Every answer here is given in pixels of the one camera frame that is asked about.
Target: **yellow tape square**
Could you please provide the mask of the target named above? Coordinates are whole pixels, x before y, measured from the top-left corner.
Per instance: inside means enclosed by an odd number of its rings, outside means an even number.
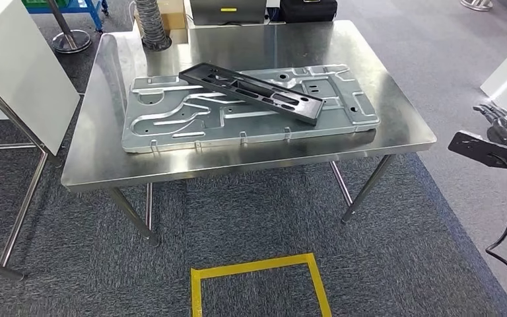
[[[203,316],[203,308],[201,307],[202,279],[249,273],[264,269],[275,269],[277,267],[297,264],[308,264],[312,283],[314,284],[316,296],[318,297],[318,302],[320,303],[321,315],[324,317],[331,316],[331,309],[329,308],[329,303],[327,302],[325,289],[323,287],[323,283],[321,282],[320,271],[318,270],[314,254],[305,253],[296,256],[285,256],[283,258],[212,267],[210,269],[191,269],[191,310],[193,311],[193,317]]]

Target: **rectangular slot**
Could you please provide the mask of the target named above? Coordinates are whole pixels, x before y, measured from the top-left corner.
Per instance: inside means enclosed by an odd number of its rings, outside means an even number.
[[[263,88],[261,86],[255,85],[253,83],[248,83],[246,81],[234,81],[232,83],[232,86],[247,91],[251,91],[264,97],[271,97],[271,95],[273,94],[273,91],[271,89]]]
[[[246,90],[240,89],[240,88],[236,89],[236,92],[239,93],[239,94],[244,94],[244,95],[246,95],[248,97],[255,98],[255,99],[257,99],[259,97],[258,95],[254,94],[252,92],[249,92],[249,91],[246,91]]]
[[[189,132],[189,133],[176,133],[172,135],[173,139],[181,139],[182,137],[204,137],[205,132]]]
[[[289,98],[287,96],[283,96],[281,94],[275,94],[273,95],[273,98],[280,100],[282,102],[286,102],[287,104],[292,104],[294,106],[297,106],[300,102],[296,99]]]

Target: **table top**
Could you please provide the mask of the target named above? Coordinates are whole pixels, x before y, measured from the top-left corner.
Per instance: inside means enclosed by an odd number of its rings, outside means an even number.
[[[175,31],[171,36],[178,36]],[[136,32],[102,36],[61,177],[66,188],[81,192],[417,152],[436,142],[350,21],[202,28],[189,30],[187,38],[188,44],[144,52]],[[201,62],[237,71],[347,64],[381,123],[376,130],[345,135],[138,155],[124,152],[121,134],[131,81],[147,75],[176,75]]]

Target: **gray floor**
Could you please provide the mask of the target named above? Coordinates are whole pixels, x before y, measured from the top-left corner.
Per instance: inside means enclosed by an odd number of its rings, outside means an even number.
[[[483,250],[507,222],[507,171],[485,168],[447,151],[455,132],[485,135],[471,110],[486,100],[479,86],[507,57],[507,0],[488,13],[458,0],[347,0],[338,17],[360,29],[438,137],[420,153],[451,208],[507,291],[507,267]],[[507,240],[499,247],[507,257]]]
[[[128,30],[125,1],[111,5],[106,30]],[[336,315],[507,314],[506,296],[457,222],[479,249],[488,245],[507,217],[507,172],[446,150],[455,131],[482,133],[488,126],[470,108],[484,98],[477,87],[507,56],[507,3],[476,13],[457,1],[342,0],[338,18],[355,22],[437,134],[438,144],[421,158],[450,206],[416,156],[396,162],[372,194],[376,200],[347,227],[337,224],[344,204],[326,165],[172,182],[156,187],[155,229],[164,243],[150,249],[103,193],[70,195],[58,184],[60,171],[47,168],[12,262],[32,277],[22,285],[0,281],[0,314],[185,316],[189,267],[300,252],[316,254]],[[51,17],[34,20],[47,39],[58,32]],[[67,21],[93,29],[84,15]],[[89,50],[59,58],[81,92],[92,57]],[[0,173],[5,159],[16,159],[8,182],[0,176],[0,247],[36,164],[30,154],[0,155]],[[359,160],[341,168],[356,191],[375,164]],[[128,196],[143,209],[143,188],[128,189]],[[501,250],[507,256],[507,244]],[[507,292],[507,269],[487,263]],[[266,310],[271,303],[283,316],[315,316],[303,269],[204,282],[203,308],[212,316],[237,308],[279,315]],[[252,290],[236,294],[244,289]]]

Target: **gray carpet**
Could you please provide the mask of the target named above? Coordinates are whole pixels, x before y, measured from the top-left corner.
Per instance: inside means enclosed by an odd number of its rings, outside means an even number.
[[[111,2],[105,30],[129,30],[126,1]],[[467,120],[483,128],[479,119],[469,119],[472,115],[450,110],[470,107],[480,96],[476,87],[482,77],[507,54],[507,13],[478,15],[457,1],[344,0],[338,18],[354,20],[435,130],[440,144],[430,153],[437,160],[425,157],[425,163],[448,161],[443,142],[453,131],[443,126],[460,128]],[[49,16],[34,20],[47,39],[59,32]],[[94,28],[86,15],[67,15],[67,22]],[[461,30],[467,30],[466,37],[458,35]],[[477,53],[484,46],[489,50]],[[58,56],[80,92],[93,50]],[[446,83],[458,90],[447,94]],[[19,138],[0,124],[6,131],[0,139]],[[0,249],[36,161],[33,150],[0,153]],[[376,163],[369,158],[340,164],[352,194]],[[441,187],[443,166],[427,165]],[[156,184],[154,229],[162,237],[156,249],[143,242],[105,193],[69,194],[59,185],[60,174],[46,168],[11,261],[31,276],[24,283],[0,279],[0,316],[188,316],[191,267],[304,252],[316,255],[336,316],[507,315],[507,296],[458,222],[460,208],[456,217],[452,197],[444,199],[416,155],[391,166],[346,226],[338,223],[345,203],[326,164]],[[142,186],[124,192],[144,209]],[[495,225],[489,238],[501,228]],[[463,226],[469,231],[467,223]],[[203,309],[206,316],[317,316],[306,276],[299,265],[207,280]]]
[[[18,156],[7,182],[0,178],[1,244],[15,212],[13,193],[2,194],[14,188],[21,196],[35,163],[28,154]],[[0,279],[0,315],[187,316],[191,267],[306,252],[316,256],[337,316],[507,314],[507,298],[492,276],[481,277],[485,266],[474,268],[480,257],[466,254],[469,242],[450,232],[415,160],[397,160],[346,226],[328,164],[155,184],[158,248],[143,242],[105,193],[70,194],[59,185],[61,171],[47,167],[11,261],[30,277]],[[354,193],[376,164],[340,164]],[[18,183],[7,186],[10,179]],[[142,212],[144,187],[124,192]],[[205,280],[203,309],[206,316],[319,314],[301,265]]]

